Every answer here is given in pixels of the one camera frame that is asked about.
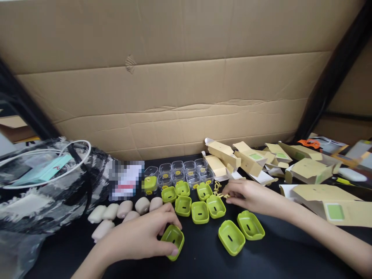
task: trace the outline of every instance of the black table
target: black table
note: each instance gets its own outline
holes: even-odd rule
[[[159,166],[176,160],[189,161],[200,155],[149,160],[145,167]],[[249,176],[239,169],[241,175]],[[270,188],[279,192],[279,184]],[[192,201],[198,201],[196,191]],[[134,197],[135,202],[141,195]],[[226,204],[226,215],[210,218],[204,225],[195,225],[190,217],[179,217],[183,226],[185,243],[175,262],[166,257],[121,261],[110,266],[103,278],[355,278],[358,275],[340,259],[325,249],[308,234],[295,226],[256,214],[266,236],[259,241],[246,241],[242,251],[230,256],[218,238],[218,228],[224,220],[236,218],[243,209]],[[91,234],[97,224],[90,224],[86,217],[74,221],[55,235],[48,237],[35,266],[25,278],[69,278],[80,266],[94,246]],[[363,227],[342,227],[346,231],[372,244],[372,230]]]

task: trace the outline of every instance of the left hand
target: left hand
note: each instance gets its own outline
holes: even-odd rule
[[[128,259],[175,256],[178,254],[176,245],[157,239],[158,235],[164,234],[167,223],[182,229],[171,203],[116,226],[95,248],[105,255],[108,264]]]

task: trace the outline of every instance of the clear plastic cup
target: clear plastic cup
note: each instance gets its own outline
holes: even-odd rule
[[[191,190],[195,190],[199,184],[201,183],[201,176],[200,173],[197,171],[192,172],[193,174],[186,173],[186,181],[190,186]]]
[[[176,186],[178,181],[185,181],[185,172],[184,170],[173,170],[172,171],[172,182],[173,186]]]
[[[159,169],[157,167],[148,167],[146,170],[145,170],[145,177],[148,177],[148,176],[156,176],[158,177],[159,175]]]
[[[214,173],[213,173],[212,169],[202,168],[202,169],[199,170],[199,174],[202,177],[201,179],[205,184],[212,184],[213,185]]]
[[[182,161],[174,161],[172,163],[172,170],[180,170],[183,169],[183,162]]]
[[[165,172],[171,172],[171,171],[172,171],[171,163],[161,164],[159,167],[159,173],[165,173]]]
[[[197,170],[205,169],[208,167],[208,163],[205,159],[196,159],[195,166]]]
[[[183,168],[185,173],[196,171],[196,166],[194,161],[187,161],[183,163]]]
[[[172,177],[170,172],[164,172],[158,175],[158,187],[163,191],[172,186]]]

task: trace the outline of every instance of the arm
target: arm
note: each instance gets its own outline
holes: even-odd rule
[[[71,279],[100,279],[111,264],[120,260],[176,256],[176,245],[157,239],[168,223],[182,229],[170,203],[116,226],[93,247]]]
[[[372,246],[274,191],[247,180],[231,180],[227,203],[285,220],[307,232],[363,277],[372,278]]]

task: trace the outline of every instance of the lime green plastic shell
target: lime green plastic shell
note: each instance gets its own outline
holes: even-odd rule
[[[182,180],[178,181],[176,184],[176,193],[177,196],[189,196],[190,195],[189,184]]]
[[[173,186],[165,188],[162,191],[162,199],[164,203],[167,203],[167,202],[172,203],[176,200],[176,198],[177,198],[177,194]]]
[[[196,201],[191,204],[191,214],[193,222],[197,225],[209,222],[207,204],[204,201]]]
[[[213,219],[221,218],[226,214],[226,207],[219,196],[211,195],[207,199],[207,206],[209,210],[209,216]]]
[[[243,233],[231,220],[226,220],[218,229],[218,237],[231,256],[239,254],[245,244]]]
[[[189,217],[191,213],[191,198],[186,196],[179,196],[176,199],[175,211],[179,216]]]
[[[213,192],[209,184],[204,182],[199,184],[199,186],[196,188],[196,191],[198,193],[199,200],[202,202],[206,201],[210,196],[213,196]]]
[[[265,230],[256,215],[248,210],[239,213],[238,224],[247,240],[260,240],[265,236]]]
[[[181,253],[183,243],[185,242],[185,237],[182,231],[177,226],[169,225],[169,227],[164,232],[161,241],[172,242],[177,246],[177,256],[167,256],[168,259],[170,259],[172,262],[177,260],[179,254]]]

